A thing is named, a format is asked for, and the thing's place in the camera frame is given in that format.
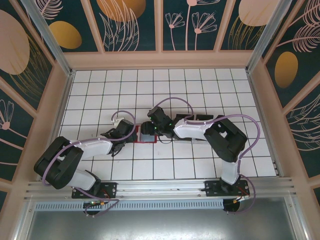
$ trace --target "mounting plate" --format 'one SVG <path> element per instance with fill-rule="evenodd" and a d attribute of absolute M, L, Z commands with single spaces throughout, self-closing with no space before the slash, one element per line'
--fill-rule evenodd
<path fill-rule="evenodd" d="M 98 192 L 96 197 L 103 198 L 103 199 L 107 198 L 107 196 L 105 196 L 105 193 L 103 190 L 106 191 L 106 193 L 109 195 L 109 197 L 111 199 L 115 199 L 116 194 L 117 194 L 117 183 L 116 182 L 102 182 L 101 183 L 101 190 Z M 72 190 L 71 198 L 72 199 L 91 199 L 91 197 L 84 195 L 82 192 L 78 191 L 77 189 Z"/>
<path fill-rule="evenodd" d="M 241 191 L 243 190 L 246 194 L 250 195 L 249 186 L 247 180 L 238 180 L 232 188 L 232 191 L 228 194 L 225 193 L 221 189 L 221 182 L 220 180 L 212 180 L 212 181 L 205 181 L 204 182 L 205 188 L 203 191 L 207 197 L 224 197 L 224 196 L 241 196 L 244 193 Z"/>

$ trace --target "gray metal surface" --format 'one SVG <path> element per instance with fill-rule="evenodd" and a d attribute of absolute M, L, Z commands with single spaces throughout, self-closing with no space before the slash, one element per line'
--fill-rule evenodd
<path fill-rule="evenodd" d="M 140 210 L 183 210 L 183 209 L 224 209 L 223 199 L 199 199 L 199 200 L 145 200 L 145 201 L 120 201 L 112 207 L 111 211 L 140 211 Z M 103 206 L 90 207 L 87 211 L 107 209 L 115 202 L 111 201 Z M 81 201 L 58 201 L 37 202 L 36 212 L 69 212 L 83 211 L 84 202 Z"/>
<path fill-rule="evenodd" d="M 257 198 L 295 196 L 296 191 L 290 177 L 250 177 L 256 189 Z M 204 191 L 205 180 L 126 180 L 117 181 L 116 197 L 120 200 L 190 200 L 220 199 L 207 197 Z M 71 198 L 72 189 L 64 187 L 60 190 L 52 186 L 43 186 L 40 181 L 29 183 L 24 195 L 25 201 L 52 202 L 75 201 Z"/>
<path fill-rule="evenodd" d="M 283 198 L 258 199 L 247 213 L 221 209 L 35 212 L 29 240 L 294 240 Z"/>

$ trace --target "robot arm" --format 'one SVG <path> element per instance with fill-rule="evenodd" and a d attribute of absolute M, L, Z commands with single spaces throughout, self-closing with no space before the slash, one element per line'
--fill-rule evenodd
<path fill-rule="evenodd" d="M 234 185 L 239 179 L 238 157 L 245 149 L 247 137 L 229 119 L 206 124 L 206 121 L 183 118 L 171 120 L 161 107 L 154 107 L 147 114 L 151 122 L 142 124 L 141 132 L 151 135 L 164 135 L 177 140 L 205 140 L 222 159 L 221 180 L 227 185 Z"/>
<path fill-rule="evenodd" d="M 166 136 L 176 140 L 208 141 L 222 159 L 221 188 L 226 189 L 224 192 L 228 193 L 228 188 L 238 181 L 238 156 L 245 148 L 247 137 L 231 121 L 223 119 L 210 124 L 191 121 L 194 124 L 188 124 L 182 117 L 171 120 L 160 107 L 151 109 L 147 116 L 151 121 L 142 124 L 142 134 Z M 100 190 L 101 180 L 89 171 L 77 170 L 79 162 L 95 155 L 112 154 L 114 156 L 126 143 L 137 140 L 135 132 L 126 139 L 116 140 L 127 136 L 133 127 L 131 122 L 123 119 L 116 128 L 112 128 L 98 138 L 68 148 L 59 156 L 64 160 L 58 159 L 54 162 L 45 180 L 56 189 L 66 186 L 78 187 L 95 196 Z M 43 176 L 54 156 L 70 143 L 71 141 L 62 136 L 57 137 L 37 161 L 34 171 Z"/>
<path fill-rule="evenodd" d="M 100 190 L 101 180 L 89 171 L 78 170 L 79 162 L 96 155 L 112 154 L 116 155 L 126 143 L 133 143 L 137 140 L 137 134 L 133 132 L 128 138 L 120 141 L 110 141 L 109 139 L 120 139 L 127 136 L 133 129 L 134 125 L 127 121 L 121 120 L 117 123 L 116 128 L 112 128 L 99 137 L 86 143 L 75 144 L 68 148 L 57 159 L 45 178 L 55 189 L 61 189 L 66 186 L 78 187 L 96 195 Z M 40 176 L 44 175 L 49 163 L 54 156 L 65 146 L 75 141 L 70 141 L 63 136 L 57 137 L 40 159 L 34 165 L 34 171 Z"/>

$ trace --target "metal floor panel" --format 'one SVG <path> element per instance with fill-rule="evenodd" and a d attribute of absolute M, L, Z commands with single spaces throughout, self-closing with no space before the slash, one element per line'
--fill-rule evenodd
<path fill-rule="evenodd" d="M 29 240 L 294 240 L 285 202 L 258 198 L 243 214 L 221 209 L 35 212 Z"/>

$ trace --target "vertical metal post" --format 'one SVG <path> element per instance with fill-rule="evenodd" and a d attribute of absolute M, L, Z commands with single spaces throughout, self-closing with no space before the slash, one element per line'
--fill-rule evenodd
<path fill-rule="evenodd" d="M 67 76 L 70 76 L 71 71 L 69 64 L 64 56 L 64 53 L 62 52 L 61 48 L 57 44 L 55 37 L 53 36 L 52 32 L 50 31 L 50 28 L 45 21 L 45 19 L 42 17 L 41 13 L 38 10 L 38 7 L 33 0 L 21 0 L 24 8 L 26 9 L 26 12 L 29 14 L 31 19 L 33 20 L 36 28 L 41 33 L 43 39 L 45 40 L 46 44 L 48 45 L 49 49 L 51 50 L 52 54 L 55 56 L 55 59 L 62 67 L 64 73 Z"/>
<path fill-rule="evenodd" d="M 251 58 L 247 64 L 247 73 L 250 75 L 255 69 L 257 63 L 259 62 L 262 54 L 267 48 L 269 42 L 272 40 L 274 34 L 276 33 L 282 19 L 286 15 L 292 0 L 281 0 L 277 4 L 275 11 L 273 12 L 268 24 L 266 25 L 260 39 L 258 40 Z"/>

